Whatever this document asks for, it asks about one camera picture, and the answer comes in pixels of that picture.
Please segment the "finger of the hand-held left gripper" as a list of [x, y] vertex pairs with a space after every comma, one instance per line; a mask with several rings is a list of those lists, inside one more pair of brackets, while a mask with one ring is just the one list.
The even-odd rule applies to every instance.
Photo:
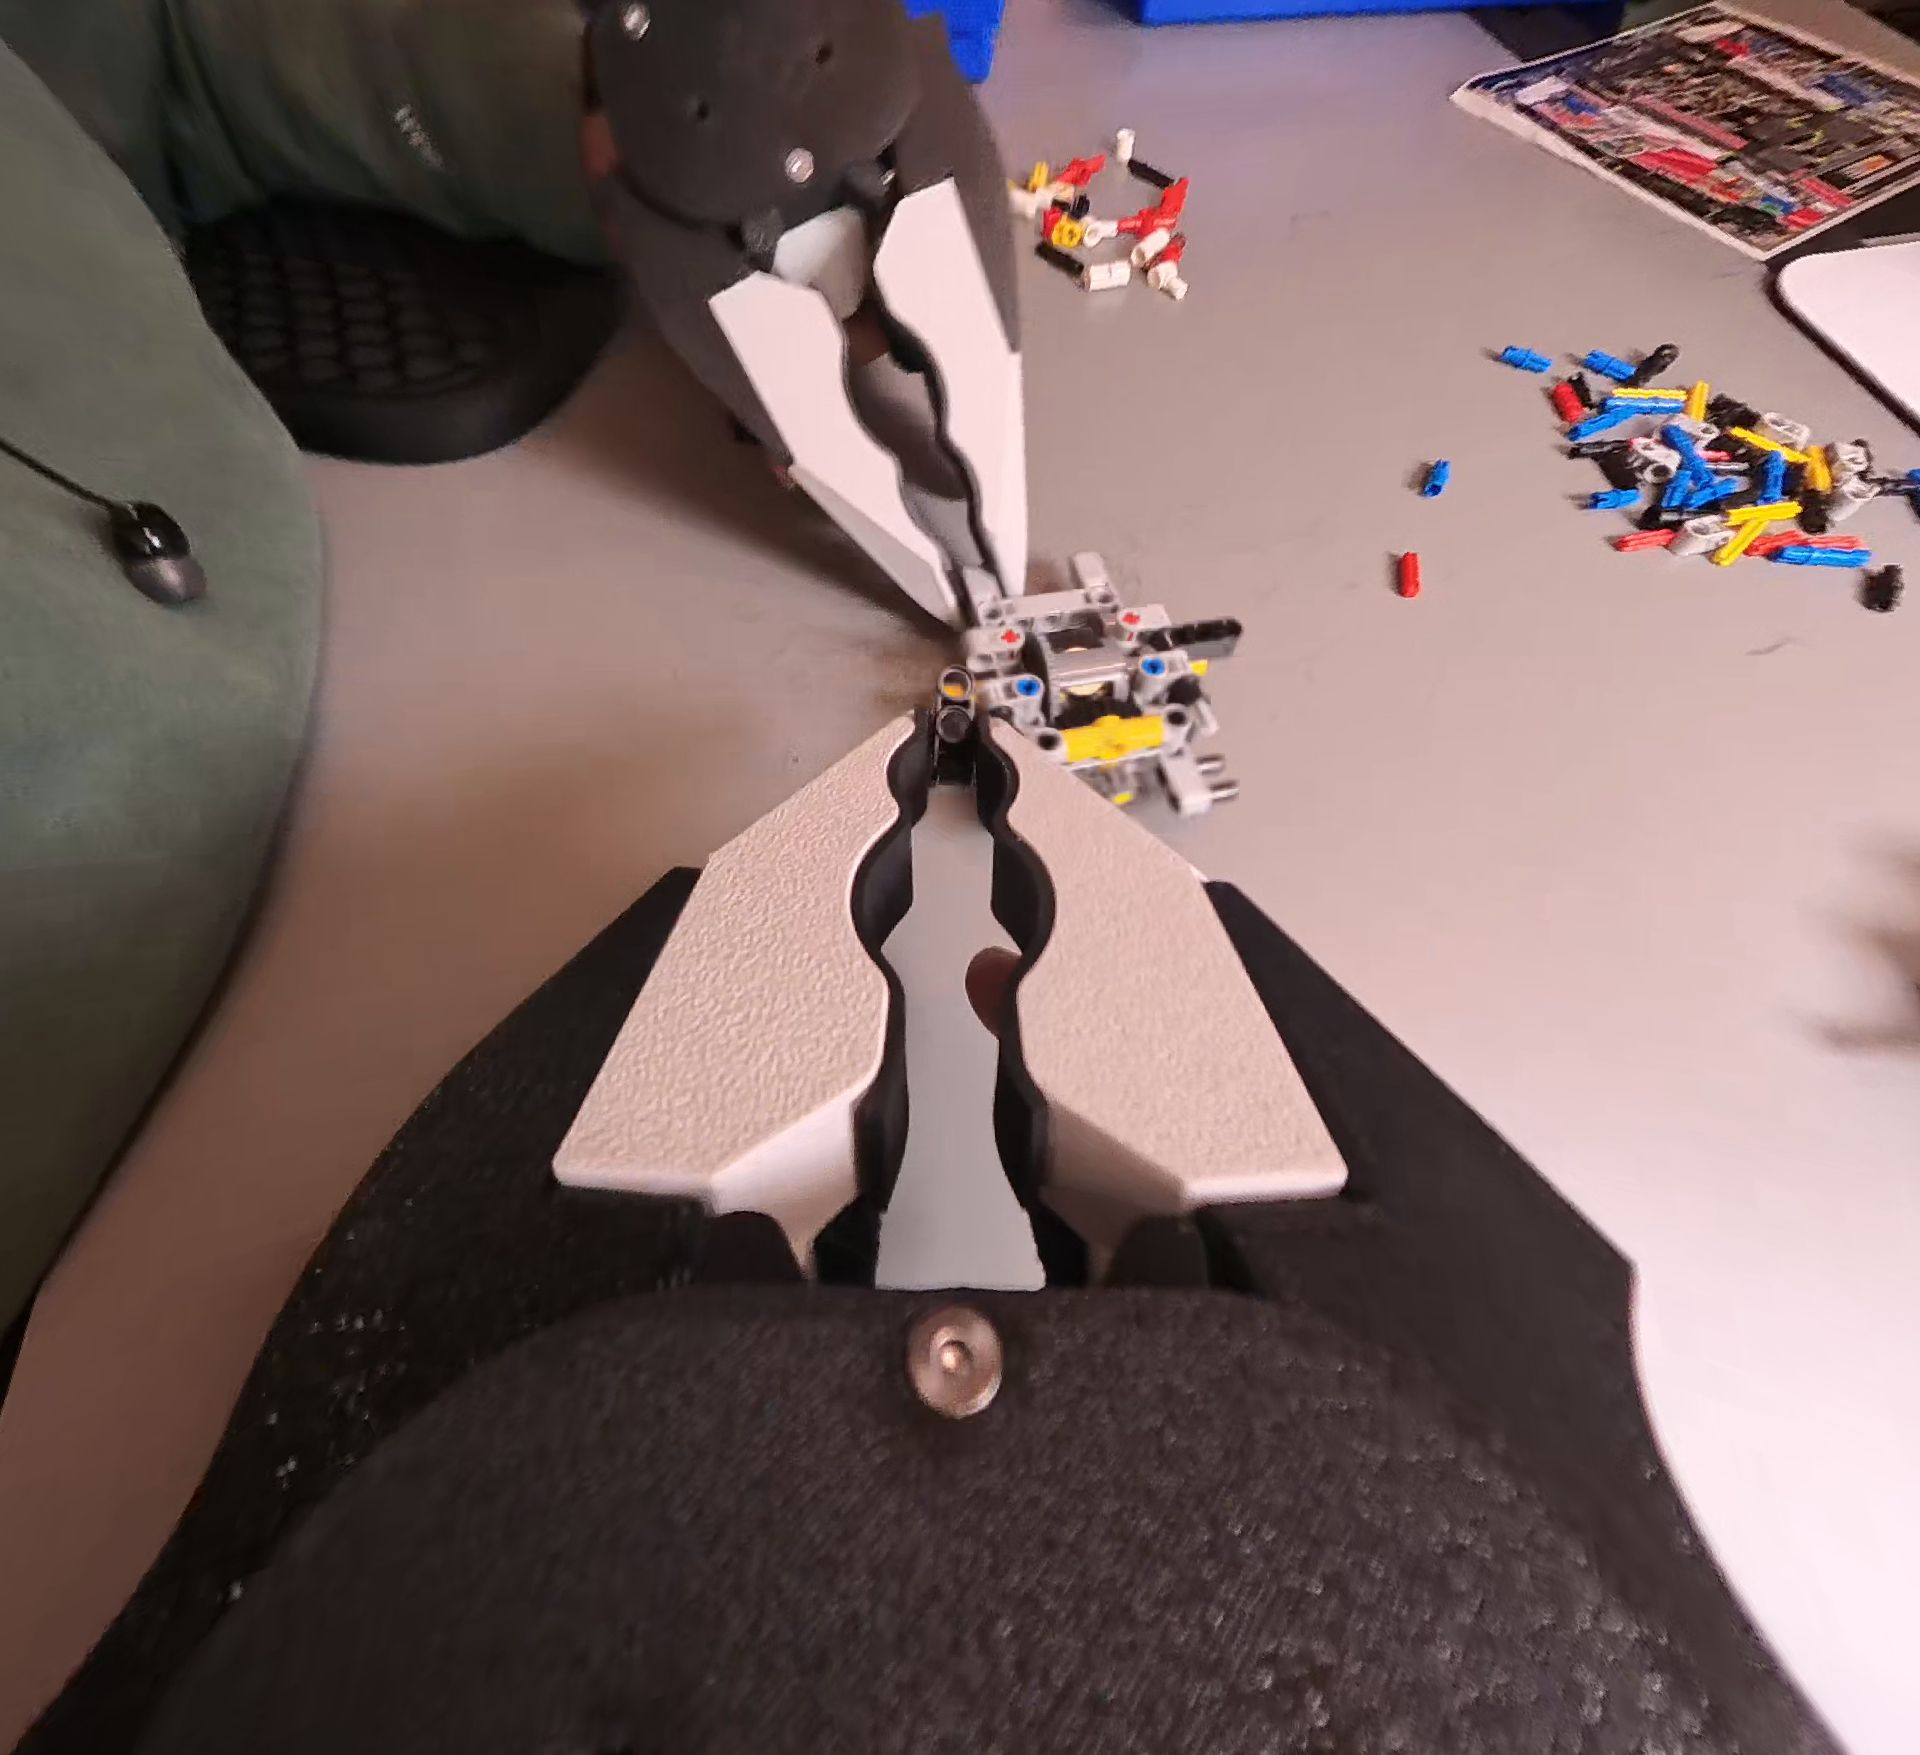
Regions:
[[864, 429], [851, 407], [849, 342], [826, 297], [779, 275], [742, 275], [708, 297], [708, 314], [797, 486], [913, 608], [954, 621], [949, 554], [906, 511], [898, 458]]
[[900, 195], [873, 252], [879, 321], [923, 384], [917, 458], [940, 498], [940, 543], [997, 591], [1029, 581], [1029, 467], [1020, 326], [1001, 308], [954, 177]]

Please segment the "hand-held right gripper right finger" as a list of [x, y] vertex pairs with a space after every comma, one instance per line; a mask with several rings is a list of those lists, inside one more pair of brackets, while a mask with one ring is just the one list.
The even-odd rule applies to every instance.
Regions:
[[994, 1136], [1047, 1264], [1150, 1218], [1323, 1200], [1347, 1160], [1194, 866], [1009, 721], [982, 725], [992, 909], [1020, 951]]

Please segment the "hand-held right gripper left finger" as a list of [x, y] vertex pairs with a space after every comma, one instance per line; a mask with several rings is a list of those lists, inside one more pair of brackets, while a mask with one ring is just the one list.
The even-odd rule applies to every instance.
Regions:
[[552, 1160], [583, 1192], [779, 1226], [869, 1264], [906, 1138], [900, 985], [921, 717], [884, 725], [708, 855]]

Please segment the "grey lego gear assembly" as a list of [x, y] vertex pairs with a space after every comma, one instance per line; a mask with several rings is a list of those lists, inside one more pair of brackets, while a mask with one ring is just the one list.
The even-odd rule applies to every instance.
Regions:
[[1212, 668], [1166, 646], [1177, 621], [1161, 603], [1123, 600], [1095, 554], [1073, 559], [1073, 585], [1003, 595], [963, 568], [963, 660], [974, 678], [978, 726], [1021, 733], [1116, 809], [1150, 794], [1201, 816], [1237, 794], [1212, 748]]

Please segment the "person's left forearm green sleeve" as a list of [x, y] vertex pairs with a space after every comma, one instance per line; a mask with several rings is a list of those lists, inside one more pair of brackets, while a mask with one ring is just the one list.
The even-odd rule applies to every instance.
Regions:
[[2, 184], [168, 234], [337, 199], [605, 260], [573, 0], [2, 0]]

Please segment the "cluster of red white lego pieces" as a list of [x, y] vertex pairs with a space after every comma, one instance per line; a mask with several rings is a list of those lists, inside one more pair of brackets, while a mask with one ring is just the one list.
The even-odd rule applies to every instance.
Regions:
[[1003, 195], [1044, 265], [1081, 295], [1141, 281], [1166, 304], [1186, 299], [1190, 177], [1143, 159], [1131, 124], [1101, 153], [1032, 165]]

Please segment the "lego instruction booklet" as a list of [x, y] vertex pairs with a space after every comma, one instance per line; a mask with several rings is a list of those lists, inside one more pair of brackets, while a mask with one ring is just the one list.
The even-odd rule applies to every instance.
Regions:
[[1453, 104], [1752, 257], [1918, 189], [1918, 76], [1700, 4], [1479, 73]]

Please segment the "pile of small lego pins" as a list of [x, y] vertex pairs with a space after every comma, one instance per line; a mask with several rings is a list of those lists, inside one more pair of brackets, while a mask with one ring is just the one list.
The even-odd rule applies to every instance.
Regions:
[[1896, 564], [1862, 519], [1882, 502], [1913, 514], [1918, 472], [1896, 467], [1869, 441], [1827, 441], [1709, 381], [1678, 384], [1676, 343], [1639, 355], [1509, 343], [1487, 359], [1537, 384], [1572, 505], [1612, 519], [1618, 554], [1650, 550], [1715, 573], [1827, 568], [1857, 591], [1862, 568]]

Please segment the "person's green sweater torso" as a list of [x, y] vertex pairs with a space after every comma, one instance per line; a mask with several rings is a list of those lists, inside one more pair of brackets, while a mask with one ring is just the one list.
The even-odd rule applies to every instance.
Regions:
[[[177, 517], [146, 600], [108, 502]], [[2, 1329], [211, 1000], [309, 714], [322, 528], [301, 456], [128, 199], [2, 184]]]

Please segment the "black clip-on microphone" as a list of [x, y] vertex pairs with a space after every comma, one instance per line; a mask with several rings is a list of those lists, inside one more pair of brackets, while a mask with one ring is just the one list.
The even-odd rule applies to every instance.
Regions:
[[128, 581], [164, 611], [205, 600], [209, 579], [173, 514], [151, 502], [108, 502], [108, 547]]

